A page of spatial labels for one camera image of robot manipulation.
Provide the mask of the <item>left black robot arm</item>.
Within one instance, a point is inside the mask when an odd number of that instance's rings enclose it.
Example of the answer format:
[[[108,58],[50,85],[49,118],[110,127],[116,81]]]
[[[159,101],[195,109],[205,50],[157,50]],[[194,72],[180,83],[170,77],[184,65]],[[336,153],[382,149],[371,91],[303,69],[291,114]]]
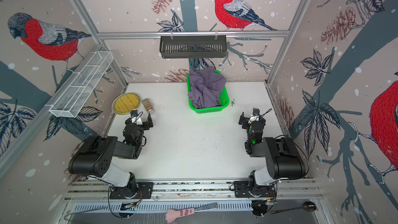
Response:
[[[141,120],[143,112],[131,111],[125,121],[123,141],[116,136],[97,136],[87,138],[68,164],[71,175],[96,178],[110,185],[114,190],[122,190],[129,194],[138,192],[135,175],[118,167],[112,162],[114,157],[120,159],[139,158],[143,147],[147,144],[144,132],[153,127],[149,114],[146,121]]]

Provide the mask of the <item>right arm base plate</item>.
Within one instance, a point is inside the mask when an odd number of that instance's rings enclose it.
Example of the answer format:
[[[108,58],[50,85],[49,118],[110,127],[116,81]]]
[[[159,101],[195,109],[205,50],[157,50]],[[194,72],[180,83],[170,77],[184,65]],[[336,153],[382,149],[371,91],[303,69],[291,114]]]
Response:
[[[258,186],[249,181],[234,181],[233,188],[236,198],[275,198],[276,189],[274,186]]]

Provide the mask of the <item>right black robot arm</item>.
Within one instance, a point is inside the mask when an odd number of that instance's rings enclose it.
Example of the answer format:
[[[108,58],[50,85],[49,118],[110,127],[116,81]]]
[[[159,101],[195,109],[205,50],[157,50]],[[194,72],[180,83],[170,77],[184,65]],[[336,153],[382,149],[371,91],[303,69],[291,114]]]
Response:
[[[241,114],[238,124],[246,130],[246,153],[252,158],[265,159],[264,168],[252,171],[248,177],[248,188],[251,192],[263,190],[280,180],[301,179],[306,176],[308,166],[290,137],[263,136],[266,120],[257,108],[250,117]]]

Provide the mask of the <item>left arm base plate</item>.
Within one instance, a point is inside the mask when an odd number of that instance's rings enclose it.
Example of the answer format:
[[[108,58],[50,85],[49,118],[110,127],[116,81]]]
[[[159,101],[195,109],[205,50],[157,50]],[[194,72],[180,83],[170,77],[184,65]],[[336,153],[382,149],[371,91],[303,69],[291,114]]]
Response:
[[[111,200],[150,199],[153,191],[153,182],[138,182],[126,187],[110,187]]]

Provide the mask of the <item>purple trousers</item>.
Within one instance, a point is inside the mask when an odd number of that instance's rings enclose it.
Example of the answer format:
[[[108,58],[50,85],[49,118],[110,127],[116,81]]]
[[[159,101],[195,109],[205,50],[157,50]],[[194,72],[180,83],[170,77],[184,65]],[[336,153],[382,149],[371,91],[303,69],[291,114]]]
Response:
[[[226,78],[216,73],[213,67],[199,72],[191,70],[188,74],[190,91],[188,96],[195,109],[221,106],[220,96],[226,85]]]

